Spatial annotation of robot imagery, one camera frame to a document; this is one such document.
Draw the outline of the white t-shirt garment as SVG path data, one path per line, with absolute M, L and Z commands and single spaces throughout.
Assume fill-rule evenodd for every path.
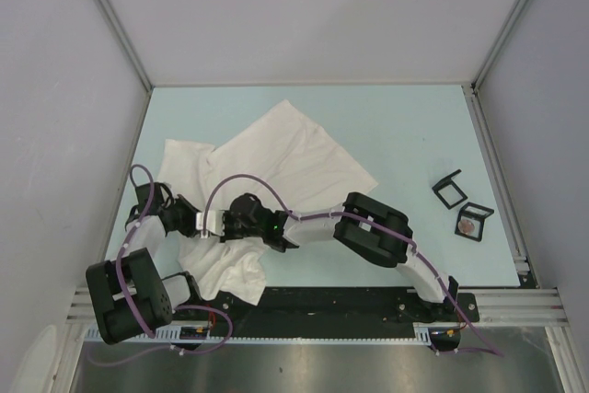
M 257 195 L 298 212 L 330 208 L 376 180 L 322 126 L 284 100 L 247 129 L 216 147 L 168 139 L 158 181 L 202 209 L 226 209 L 238 196 Z M 266 287 L 260 258 L 270 247 L 257 238 L 227 241 L 181 237 L 179 265 L 205 300 L 229 292 L 256 305 Z

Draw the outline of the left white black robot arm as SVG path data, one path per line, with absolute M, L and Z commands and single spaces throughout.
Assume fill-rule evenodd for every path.
M 161 277 L 153 261 L 169 233 L 192 238 L 198 210 L 164 183 L 135 188 L 137 204 L 126 222 L 127 236 L 114 260 L 86 270 L 87 287 L 102 340 L 113 345 L 171 323 L 174 311 L 197 317 L 203 297 L 188 272 Z

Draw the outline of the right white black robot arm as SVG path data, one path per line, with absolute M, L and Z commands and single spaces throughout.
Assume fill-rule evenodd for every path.
M 411 282 L 431 318 L 446 320 L 457 310 L 457 281 L 421 254 L 409 218 L 359 192 L 349 193 L 340 205 L 308 213 L 273 211 L 245 193 L 234 199 L 222 220 L 222 241 L 258 238 L 281 253 L 336 240 L 375 266 L 397 270 Z

